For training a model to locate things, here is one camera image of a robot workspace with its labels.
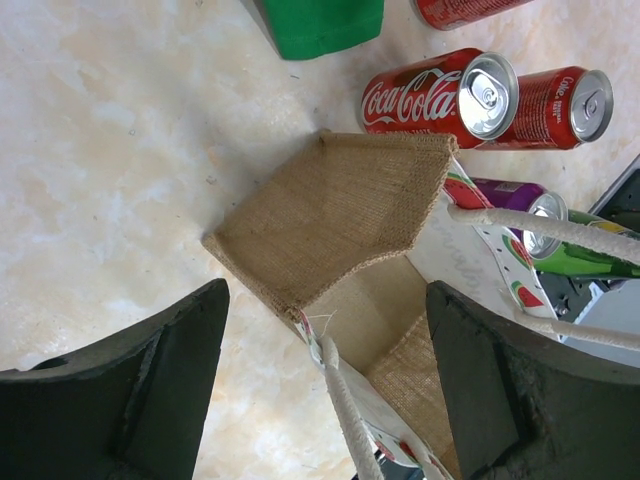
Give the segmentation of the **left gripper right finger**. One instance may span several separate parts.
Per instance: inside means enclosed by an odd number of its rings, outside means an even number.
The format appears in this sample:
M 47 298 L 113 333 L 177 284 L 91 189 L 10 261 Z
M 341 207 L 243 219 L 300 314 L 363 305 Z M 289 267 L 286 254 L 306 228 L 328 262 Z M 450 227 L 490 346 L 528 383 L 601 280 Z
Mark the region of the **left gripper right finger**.
M 426 314 L 465 479 L 636 479 L 639 370 L 531 331 L 442 281 Z

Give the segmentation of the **watermelon print canvas bag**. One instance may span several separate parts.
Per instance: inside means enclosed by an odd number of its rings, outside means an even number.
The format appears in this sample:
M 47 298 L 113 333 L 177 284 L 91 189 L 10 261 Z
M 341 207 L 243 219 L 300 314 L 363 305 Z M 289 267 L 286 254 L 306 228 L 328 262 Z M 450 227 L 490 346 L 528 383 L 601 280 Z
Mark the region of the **watermelon print canvas bag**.
M 636 265 L 638 241 L 494 207 L 457 152 L 445 134 L 324 131 L 203 242 L 299 332 L 362 479 L 382 477 L 381 459 L 465 479 L 427 321 L 432 282 L 566 346 L 639 346 L 635 334 L 560 321 L 514 230 Z

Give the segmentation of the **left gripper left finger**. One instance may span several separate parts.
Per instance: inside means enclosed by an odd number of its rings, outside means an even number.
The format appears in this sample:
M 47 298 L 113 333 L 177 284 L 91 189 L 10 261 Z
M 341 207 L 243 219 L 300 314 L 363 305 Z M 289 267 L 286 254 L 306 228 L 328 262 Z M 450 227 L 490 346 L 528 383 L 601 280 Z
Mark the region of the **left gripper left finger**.
M 5 479 L 189 479 L 230 293 L 213 280 L 81 349 L 1 374 Z

